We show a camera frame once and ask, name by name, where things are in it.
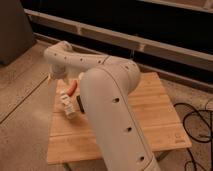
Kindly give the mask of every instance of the cable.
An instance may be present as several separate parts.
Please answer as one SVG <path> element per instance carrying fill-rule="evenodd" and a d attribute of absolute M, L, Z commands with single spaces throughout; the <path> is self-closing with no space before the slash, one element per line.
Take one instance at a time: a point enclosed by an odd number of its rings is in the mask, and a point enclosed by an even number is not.
<path fill-rule="evenodd" d="M 202 109 L 202 110 L 197 110 L 194 106 L 188 104 L 188 103 L 176 103 L 174 105 L 174 107 L 177 107 L 177 106 L 186 106 L 190 109 L 192 109 L 191 112 L 187 113 L 184 118 L 183 118 L 183 127 L 184 129 L 186 130 L 186 133 L 188 134 L 188 136 L 193 139 L 194 141 L 198 142 L 198 143 L 201 143 L 201 144 L 206 144 L 206 143 L 209 143 L 211 142 L 211 170 L 213 169 L 213 161 L 212 161 L 212 155 L 213 155 L 213 130 L 212 130 L 212 115 L 213 115 L 213 111 L 212 110 L 208 110 L 207 109 L 207 105 L 210 103 L 210 101 L 212 101 L 213 98 L 209 99 L 207 101 L 207 103 L 205 104 L 205 108 Z M 201 113 L 208 113 L 210 118 L 209 118 L 209 122 L 210 124 L 206 121 L 205 117 L 201 115 Z M 198 139 L 197 137 L 193 136 L 190 131 L 187 129 L 186 127 L 186 121 L 187 119 L 189 119 L 189 117 L 191 116 L 197 116 L 200 118 L 200 120 L 204 123 L 204 125 L 206 125 L 209 129 L 209 132 L 210 132 L 210 135 L 200 135 L 200 138 L 206 138 L 206 140 L 203 140 L 203 139 Z M 193 165 L 193 168 L 194 168 L 194 171 L 197 171 L 197 166 L 199 166 L 202 170 L 206 171 L 206 169 L 200 164 L 198 163 L 197 161 L 195 161 L 194 159 L 194 156 L 192 154 L 192 152 L 190 151 L 189 148 L 187 148 L 187 152 L 191 158 L 190 161 L 187 161 L 184 165 L 184 170 L 187 171 L 187 166 L 191 163 Z"/>
<path fill-rule="evenodd" d="M 27 96 L 25 96 L 6 116 L 0 121 L 0 125 L 3 124 L 8 117 L 31 95 L 33 94 L 40 86 L 47 80 L 48 76 L 46 76 Z"/>

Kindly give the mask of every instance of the power cord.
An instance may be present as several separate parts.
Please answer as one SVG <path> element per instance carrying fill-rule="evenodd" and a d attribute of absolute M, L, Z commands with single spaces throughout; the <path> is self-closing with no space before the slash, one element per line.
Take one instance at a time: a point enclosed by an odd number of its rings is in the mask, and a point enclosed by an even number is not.
<path fill-rule="evenodd" d="M 213 169 L 213 130 L 212 130 L 212 115 L 213 115 L 213 111 L 210 110 L 210 109 L 207 109 L 207 105 L 213 101 L 213 98 L 209 99 L 207 101 L 207 103 L 205 104 L 204 106 L 204 109 L 202 110 L 197 110 L 194 106 L 188 104 L 188 103 L 176 103 L 174 105 L 174 107 L 177 107 L 177 106 L 185 106 L 185 107 L 188 107 L 189 109 L 191 109 L 192 111 L 187 113 L 184 118 L 183 118 L 183 127 L 186 131 L 186 133 L 188 134 L 188 136 L 193 139 L 195 142 L 198 142 L 198 143 L 201 143 L 201 144 L 206 144 L 206 143 L 211 143 L 211 171 Z M 209 114 L 209 122 L 208 123 L 206 121 L 206 118 L 204 116 L 202 116 L 202 113 L 208 113 Z M 209 135 L 199 135 L 200 138 L 197 138 L 195 136 L 193 136 L 190 131 L 187 129 L 187 124 L 186 124 L 186 121 L 190 118 L 190 117 L 194 117 L 194 116 L 197 116 L 202 122 L 204 125 L 207 126 L 207 128 L 209 129 Z M 193 168 L 194 168 L 194 171 L 197 171 L 198 170 L 198 167 L 201 168 L 203 171 L 206 171 L 206 169 L 200 164 L 198 163 L 195 159 L 194 159 L 194 156 L 191 152 L 191 150 L 189 148 L 187 148 L 187 152 L 191 158 L 190 161 L 187 161 L 184 165 L 184 170 L 187 171 L 187 167 L 189 164 L 192 164 L 193 165 Z"/>

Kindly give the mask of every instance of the speckled floor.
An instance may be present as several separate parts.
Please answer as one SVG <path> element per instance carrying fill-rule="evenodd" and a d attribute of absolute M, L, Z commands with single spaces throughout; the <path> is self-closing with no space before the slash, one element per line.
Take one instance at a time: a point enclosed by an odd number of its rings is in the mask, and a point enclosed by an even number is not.
<path fill-rule="evenodd" d="M 19 104 L 48 73 L 42 52 L 48 46 L 37 43 L 27 53 L 11 65 L 0 68 L 0 121 Z M 187 102 L 197 108 L 203 105 L 213 94 L 195 90 L 180 84 L 162 80 L 171 100 Z M 56 83 L 43 82 L 11 115 L 0 125 L 0 170 L 1 171 L 63 171 L 61 165 L 47 165 L 46 152 L 51 121 L 51 111 Z M 177 109 L 181 118 L 187 109 Z M 193 131 L 200 129 L 199 120 Z M 210 146 L 193 142 L 192 152 L 207 170 L 210 169 Z M 186 150 L 172 151 L 159 162 L 162 170 L 182 171 L 189 160 Z M 70 164 L 74 171 L 105 171 L 103 160 L 85 161 Z"/>

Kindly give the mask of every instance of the wooden table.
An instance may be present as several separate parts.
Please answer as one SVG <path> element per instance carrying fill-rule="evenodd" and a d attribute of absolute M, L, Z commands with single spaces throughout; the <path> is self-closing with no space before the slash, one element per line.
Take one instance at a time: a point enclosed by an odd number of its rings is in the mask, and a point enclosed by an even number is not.
<path fill-rule="evenodd" d="M 73 103 L 79 115 L 68 120 L 63 113 L 59 93 L 67 88 L 66 84 L 58 81 L 47 152 L 48 164 L 101 158 L 86 114 L 80 113 L 76 100 Z M 141 82 L 129 95 L 129 102 L 153 151 L 191 147 L 191 142 L 156 73 L 141 74 Z"/>

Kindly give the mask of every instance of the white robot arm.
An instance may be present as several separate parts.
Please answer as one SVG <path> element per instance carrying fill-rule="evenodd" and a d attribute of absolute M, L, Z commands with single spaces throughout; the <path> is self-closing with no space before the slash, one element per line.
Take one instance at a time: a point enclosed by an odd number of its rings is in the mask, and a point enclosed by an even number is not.
<path fill-rule="evenodd" d="M 160 171 L 127 99 L 140 81 L 136 63 L 108 55 L 71 53 L 70 49 L 63 41 L 45 50 L 50 76 L 64 78 L 66 67 L 86 71 L 80 96 L 108 170 Z"/>

